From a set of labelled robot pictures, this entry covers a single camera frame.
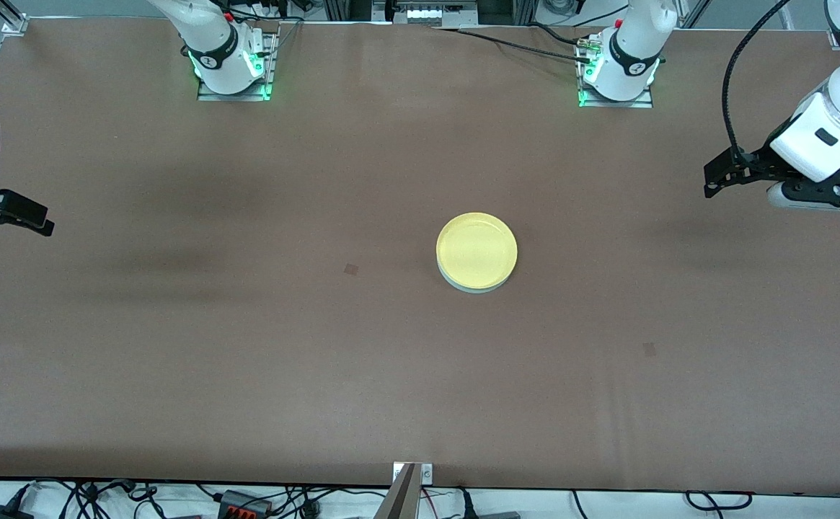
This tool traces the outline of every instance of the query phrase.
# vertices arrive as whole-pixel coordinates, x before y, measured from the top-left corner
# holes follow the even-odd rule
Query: brown mat
[[[0,474],[840,492],[840,216],[702,196],[739,38],[674,34],[657,107],[604,110],[570,63],[306,26],[273,101],[202,103],[166,21],[35,20],[0,187],[57,229],[0,227]],[[740,142],[839,62],[757,38]],[[485,296],[434,259],[471,210],[521,250]]]

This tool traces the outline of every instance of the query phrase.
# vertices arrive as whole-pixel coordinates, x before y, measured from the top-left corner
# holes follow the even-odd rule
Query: yellow petri dish
[[[436,262],[447,282],[470,293],[490,292],[516,266],[516,237],[500,219],[485,213],[457,216],[436,242]]]

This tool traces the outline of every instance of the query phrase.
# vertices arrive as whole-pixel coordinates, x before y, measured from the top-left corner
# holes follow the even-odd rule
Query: black wire
[[[271,500],[272,498],[278,498],[278,496],[281,496],[281,495],[283,495],[283,494],[284,494],[285,496],[288,496],[288,489],[283,490],[283,492],[279,492],[279,493],[275,493],[275,494],[270,494],[270,495],[268,495],[268,496],[261,496],[261,497],[258,497],[258,498],[254,498],[254,499],[248,500],[248,502],[245,502],[243,505],[238,506],[238,507],[234,510],[234,512],[232,512],[232,513],[226,513],[226,514],[225,514],[225,516],[223,517],[223,519],[232,519],[232,517],[235,517],[236,515],[238,515],[238,513],[239,513],[239,509],[246,508],[247,506],[252,505],[252,503],[255,503],[255,502],[262,502],[263,500]],[[288,500],[286,500],[286,501],[285,501],[285,504],[281,506],[281,510],[285,510],[285,508],[286,508],[287,506],[288,506]]]
[[[309,503],[318,502],[319,500],[323,499],[327,495],[332,494],[333,492],[337,492],[337,490],[336,489],[327,490],[327,492],[324,492],[323,494],[320,494],[317,497],[314,497],[314,498],[311,498],[311,499],[308,499],[308,500],[304,500],[304,503],[301,503],[300,507],[295,508],[291,512],[285,512],[283,515],[279,515],[277,519],[286,519],[286,517],[291,517],[292,515],[295,515],[296,513],[298,513],[298,509],[304,508],[304,506],[307,506]]]
[[[386,498],[387,497],[387,494],[383,494],[383,493],[380,493],[380,492],[375,492],[374,490],[347,490],[347,489],[337,489],[337,490],[338,490],[338,492],[343,492],[344,494],[353,494],[353,495],[371,494],[373,496],[378,496],[378,497],[381,497],[381,498]],[[436,494],[436,495],[433,495],[432,497],[434,498],[436,496],[444,496],[444,495],[446,495],[446,494]]]
[[[147,502],[150,503],[150,506],[154,509],[154,512],[156,512],[156,514],[160,516],[160,519],[168,519],[165,513],[163,513],[163,507],[158,505],[156,503],[156,500],[154,500],[154,494],[150,494],[149,496],[147,496]]]
[[[460,30],[460,29],[451,30],[451,31],[452,32],[457,32],[459,34],[467,34],[468,36],[473,36],[475,38],[480,38],[482,40],[488,40],[488,42],[499,43],[501,45],[507,45],[507,46],[510,46],[510,47],[515,47],[516,49],[527,50],[530,53],[537,53],[537,55],[559,57],[561,59],[569,59],[571,61],[575,61],[575,62],[579,62],[579,63],[590,63],[590,60],[588,60],[585,57],[562,55],[561,53],[553,53],[550,50],[536,49],[535,47],[526,47],[525,45],[521,45],[519,43],[506,42],[506,40],[499,40],[497,38],[493,38],[491,36],[486,36],[485,34],[479,34],[479,33],[476,33],[476,32],[464,32],[463,30]]]
[[[298,21],[304,21],[304,19],[302,19],[302,17],[261,17],[258,14],[244,13],[244,11],[238,11],[237,9],[231,9],[231,7],[228,7],[228,11],[229,11],[229,13],[231,13],[231,15],[235,19],[237,19],[237,17],[239,17],[239,20],[241,20],[241,21],[246,21],[248,19],[254,19],[254,20],[259,20],[259,21],[278,21],[278,20],[284,20],[284,19],[295,19],[295,20],[298,20]]]
[[[133,519],[137,519],[137,513],[140,512],[141,507],[144,505],[150,505],[149,500],[143,500],[143,502],[137,503],[137,506],[134,507]]]
[[[746,48],[747,43],[750,43],[753,36],[756,36],[756,33],[759,32],[764,25],[766,25],[766,22],[774,17],[775,14],[789,2],[791,2],[791,0],[779,0],[779,2],[777,2],[775,6],[769,10],[769,12],[763,14],[763,17],[757,21],[757,23],[753,26],[753,29],[750,29],[750,32],[746,33],[746,36],[743,36],[743,39],[740,40],[737,48],[733,50],[733,55],[730,56],[730,61],[727,62],[727,69],[724,71],[724,82],[722,83],[722,89],[720,90],[720,109],[724,115],[724,128],[727,129],[727,138],[730,139],[730,153],[733,155],[734,160],[739,161],[740,164],[745,165],[745,167],[750,167],[750,164],[746,161],[746,158],[743,158],[742,155],[740,155],[740,146],[737,145],[737,135],[734,134],[733,124],[730,122],[730,103],[728,101],[730,94],[730,77],[733,75],[733,68],[737,65],[737,59],[739,59],[740,53],[743,52],[743,49]]]
[[[203,487],[200,483],[195,483],[195,486],[197,486],[199,490],[202,490],[202,493],[205,493],[205,495],[209,496],[209,498],[215,499],[215,494],[209,492],[208,490],[205,490],[205,487]]]
[[[701,494],[705,497],[705,499],[707,499],[709,503],[711,503],[711,506],[699,505],[699,503],[694,502],[692,500],[692,494]],[[743,494],[743,496],[746,496],[746,500],[745,502],[742,502],[739,505],[718,505],[716,500],[714,500],[714,498],[711,497],[711,494],[707,492],[695,492],[694,490],[687,490],[684,493],[684,496],[686,496],[686,501],[689,503],[689,506],[696,510],[700,510],[700,512],[717,513],[717,519],[724,519],[724,512],[735,512],[736,510],[745,509],[746,507],[753,504],[753,494]]]
[[[465,519],[478,519],[477,511],[474,509],[472,494],[468,490],[462,489],[462,487],[459,487],[459,490],[461,490],[461,496],[465,500]]]
[[[547,25],[539,21],[533,21],[532,23],[529,23],[529,27],[538,27],[539,29],[547,32],[548,36],[551,36],[555,40],[558,40],[558,42],[567,43],[568,45],[575,45],[579,41],[579,38],[577,40],[568,40],[564,36],[561,36],[557,32],[554,32],[554,29],[552,29],[551,27],[548,27]]]
[[[76,495],[77,488],[73,487],[71,489],[71,493],[67,496],[67,501],[64,502],[64,507],[61,508],[61,513],[58,515],[58,519],[64,519],[67,516],[67,507],[70,506],[71,501],[74,500],[74,495]]]
[[[590,519],[590,518],[587,517],[587,513],[583,512],[583,505],[580,504],[580,496],[577,494],[577,490],[570,490],[570,491],[572,493],[574,493],[574,503],[577,505],[577,512],[580,513],[580,516],[583,519]]]
[[[600,14],[600,16],[591,17],[591,19],[588,19],[586,21],[581,21],[579,23],[575,23],[574,25],[571,25],[571,27],[583,27],[585,24],[594,22],[598,19],[604,19],[604,17],[610,17],[612,14],[615,14],[619,11],[624,11],[625,9],[628,9],[628,6],[622,6],[622,7],[619,7],[618,9],[615,9],[614,11],[608,12],[606,14]]]

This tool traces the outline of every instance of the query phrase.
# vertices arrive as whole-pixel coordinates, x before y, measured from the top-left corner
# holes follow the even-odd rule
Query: metal pole
[[[705,14],[710,4],[711,0],[699,0],[699,3],[687,14],[686,20],[683,22],[683,29],[692,29],[692,27],[696,26],[696,23],[699,23],[700,17]]]
[[[404,463],[374,519],[416,519],[422,485],[423,465]]]
[[[10,0],[0,0],[0,17],[4,19],[9,32],[22,32],[25,17]]]

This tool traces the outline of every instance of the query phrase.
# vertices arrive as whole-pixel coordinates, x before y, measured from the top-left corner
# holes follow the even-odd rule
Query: metal mounting plate
[[[420,462],[402,462],[402,463],[394,463],[394,470],[392,472],[391,480],[394,481],[397,479],[397,475],[400,474],[400,469],[406,463],[420,463]],[[432,463],[422,463],[423,465],[423,479],[420,483],[423,484],[424,487],[429,487],[433,483],[433,464]]]

